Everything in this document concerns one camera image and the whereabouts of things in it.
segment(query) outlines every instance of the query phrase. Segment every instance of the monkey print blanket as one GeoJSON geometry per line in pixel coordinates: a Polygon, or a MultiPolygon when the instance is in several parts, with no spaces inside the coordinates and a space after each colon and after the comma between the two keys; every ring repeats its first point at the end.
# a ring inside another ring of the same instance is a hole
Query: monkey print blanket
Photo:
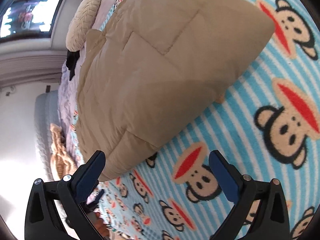
{"type": "Polygon", "coordinates": [[[129,173],[99,185],[106,192],[100,211],[114,229],[141,240],[208,240],[232,208],[208,166],[215,149],[242,174],[281,181],[291,239],[312,219],[320,202],[320,33],[299,0],[247,1],[273,20],[272,39],[222,104],[129,173]]]}

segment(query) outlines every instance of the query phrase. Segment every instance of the tan fur cloth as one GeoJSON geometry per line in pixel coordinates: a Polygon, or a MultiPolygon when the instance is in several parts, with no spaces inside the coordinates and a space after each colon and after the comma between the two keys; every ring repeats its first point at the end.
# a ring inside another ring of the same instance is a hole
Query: tan fur cloth
{"type": "Polygon", "coordinates": [[[51,172],[54,180],[61,180],[63,176],[72,175],[77,166],[66,151],[65,146],[61,142],[61,127],[51,124],[50,131],[52,136],[52,155],[50,160],[51,172]]]}

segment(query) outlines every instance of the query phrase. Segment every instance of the metal screw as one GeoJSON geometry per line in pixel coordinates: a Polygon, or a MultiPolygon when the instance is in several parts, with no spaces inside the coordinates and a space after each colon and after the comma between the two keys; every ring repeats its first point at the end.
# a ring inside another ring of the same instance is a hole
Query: metal screw
{"type": "Polygon", "coordinates": [[[35,180],[35,184],[36,184],[36,185],[39,185],[40,183],[41,183],[41,179],[36,179],[36,180],[35,180]]]}
{"type": "Polygon", "coordinates": [[[280,184],[279,179],[273,179],[272,182],[273,182],[273,184],[275,184],[275,185],[279,185],[279,184],[280,184]]]}
{"type": "Polygon", "coordinates": [[[71,175],[66,175],[66,176],[64,176],[64,177],[63,177],[63,180],[64,180],[64,181],[69,181],[69,180],[71,180],[71,175]]]}
{"type": "Polygon", "coordinates": [[[248,175],[248,174],[244,174],[242,177],[243,177],[243,179],[246,180],[246,181],[250,181],[250,180],[252,179],[251,176],[248,175]]]}

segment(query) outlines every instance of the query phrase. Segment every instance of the black cloth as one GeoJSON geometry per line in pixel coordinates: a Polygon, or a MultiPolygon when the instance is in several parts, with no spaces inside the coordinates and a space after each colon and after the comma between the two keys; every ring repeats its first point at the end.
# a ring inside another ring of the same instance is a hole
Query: black cloth
{"type": "Polygon", "coordinates": [[[66,66],[70,71],[70,78],[69,78],[70,81],[75,76],[76,64],[79,58],[80,58],[80,51],[71,52],[68,50],[66,66]]]}

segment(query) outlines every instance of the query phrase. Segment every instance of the folded comforter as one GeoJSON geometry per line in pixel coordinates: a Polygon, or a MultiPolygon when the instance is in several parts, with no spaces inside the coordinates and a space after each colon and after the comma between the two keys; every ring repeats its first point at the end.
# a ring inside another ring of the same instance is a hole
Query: folded comforter
{"type": "Polygon", "coordinates": [[[274,24],[244,0],[124,0],[87,35],[80,150],[106,154],[100,180],[152,156],[232,85],[274,24]]]}

